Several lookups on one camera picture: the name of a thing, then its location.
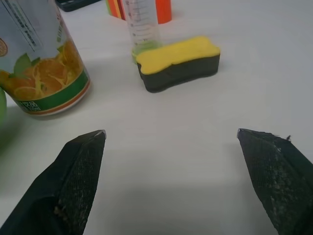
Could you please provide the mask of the yellow and black sponge eraser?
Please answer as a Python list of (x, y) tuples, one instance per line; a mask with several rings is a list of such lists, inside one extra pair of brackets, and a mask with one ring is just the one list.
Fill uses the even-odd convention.
[(158, 93), (215, 75), (220, 55), (220, 48), (207, 37), (197, 36), (142, 52), (136, 57), (136, 63), (146, 90)]

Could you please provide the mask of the clear graduated measuring cylinder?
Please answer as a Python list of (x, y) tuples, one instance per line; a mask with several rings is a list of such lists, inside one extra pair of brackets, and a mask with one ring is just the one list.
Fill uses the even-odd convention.
[(132, 58), (162, 46), (155, 0), (123, 0), (125, 19), (133, 43)]

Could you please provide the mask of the orange cylinder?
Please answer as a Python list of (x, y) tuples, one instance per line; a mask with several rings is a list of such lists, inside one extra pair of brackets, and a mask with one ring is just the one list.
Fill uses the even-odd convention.
[(158, 24), (165, 24), (172, 20), (171, 0), (156, 0)]

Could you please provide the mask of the orange juice can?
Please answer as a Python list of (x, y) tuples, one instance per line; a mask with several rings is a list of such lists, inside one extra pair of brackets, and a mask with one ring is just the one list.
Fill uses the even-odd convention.
[(61, 112), (90, 84), (54, 0), (0, 0), (0, 87), (24, 112)]

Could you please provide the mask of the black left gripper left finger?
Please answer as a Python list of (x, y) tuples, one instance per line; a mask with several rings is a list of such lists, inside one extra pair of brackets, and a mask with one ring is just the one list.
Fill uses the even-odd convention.
[(0, 235), (83, 235), (97, 191), (105, 130), (67, 142), (30, 185)]

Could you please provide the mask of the stack of coloured blocks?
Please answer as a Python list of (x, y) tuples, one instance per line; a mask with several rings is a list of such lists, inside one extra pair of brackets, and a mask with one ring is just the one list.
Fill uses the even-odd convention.
[(111, 16), (126, 20), (122, 0), (106, 0), (106, 5)]

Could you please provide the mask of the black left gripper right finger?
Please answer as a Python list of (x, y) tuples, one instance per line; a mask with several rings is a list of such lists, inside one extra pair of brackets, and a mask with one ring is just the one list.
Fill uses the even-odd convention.
[(313, 235), (313, 163), (272, 133), (237, 132), (256, 195), (279, 235)]

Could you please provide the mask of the green object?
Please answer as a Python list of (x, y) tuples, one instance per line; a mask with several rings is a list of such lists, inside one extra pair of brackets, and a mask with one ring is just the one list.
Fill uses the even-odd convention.
[(7, 114), (7, 99), (4, 90), (0, 87), (0, 128), (3, 126)]

